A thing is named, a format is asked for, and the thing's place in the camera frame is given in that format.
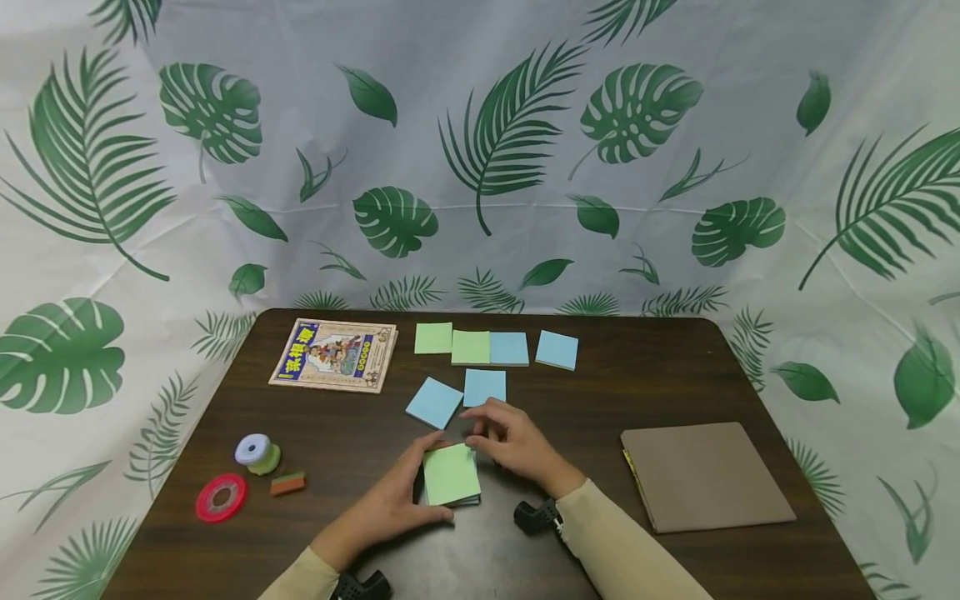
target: white backdrop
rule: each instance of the white backdrop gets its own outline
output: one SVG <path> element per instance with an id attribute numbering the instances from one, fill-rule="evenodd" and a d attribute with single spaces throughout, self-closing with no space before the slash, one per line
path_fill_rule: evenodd
<path id="1" fill-rule="evenodd" d="M 957 3 L 4 8 L 4 598 L 100 595 L 292 305 L 701 314 L 878 596 L 960 586 Z"/>

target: beige sleeve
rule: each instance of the beige sleeve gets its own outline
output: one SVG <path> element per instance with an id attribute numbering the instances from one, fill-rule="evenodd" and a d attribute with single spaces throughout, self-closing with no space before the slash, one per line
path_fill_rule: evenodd
<path id="1" fill-rule="evenodd" d="M 670 554 L 589 479 L 557 500 L 563 539 L 604 600 L 711 600 Z"/>
<path id="2" fill-rule="evenodd" d="M 259 600 L 330 600 L 340 573 L 307 548 Z"/>

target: comic book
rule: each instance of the comic book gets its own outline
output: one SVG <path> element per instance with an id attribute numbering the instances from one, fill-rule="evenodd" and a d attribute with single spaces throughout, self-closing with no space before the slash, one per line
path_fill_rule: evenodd
<path id="1" fill-rule="evenodd" d="M 268 383 L 379 394 L 396 325 L 297 319 Z"/>

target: hand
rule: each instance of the hand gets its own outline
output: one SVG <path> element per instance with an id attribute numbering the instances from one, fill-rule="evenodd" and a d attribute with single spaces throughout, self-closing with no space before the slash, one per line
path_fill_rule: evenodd
<path id="1" fill-rule="evenodd" d="M 427 523 L 452 521 L 453 511 L 446 506 L 418 506 L 413 502 L 414 480 L 423 453 L 449 445 L 441 442 L 443 434 L 435 431 L 416 438 L 380 481 L 314 538 L 310 544 L 314 553 L 337 572 L 343 572 L 357 555 L 376 543 Z"/>
<path id="2" fill-rule="evenodd" d="M 564 460 L 527 414 L 495 398 L 470 408 L 461 419 L 476 419 L 467 445 L 493 458 L 517 475 L 536 482 L 559 499 L 584 485 L 587 478 Z M 487 429 L 487 437 L 482 434 Z"/>

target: leaf print backdrop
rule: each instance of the leaf print backdrop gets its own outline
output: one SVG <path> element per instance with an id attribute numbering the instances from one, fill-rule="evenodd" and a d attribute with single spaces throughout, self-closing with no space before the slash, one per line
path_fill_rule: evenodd
<path id="1" fill-rule="evenodd" d="M 952 600 L 956 12 L 545 6 L 5 4 L 0 595 L 95 598 L 298 306 L 710 319 L 878 596 Z"/>

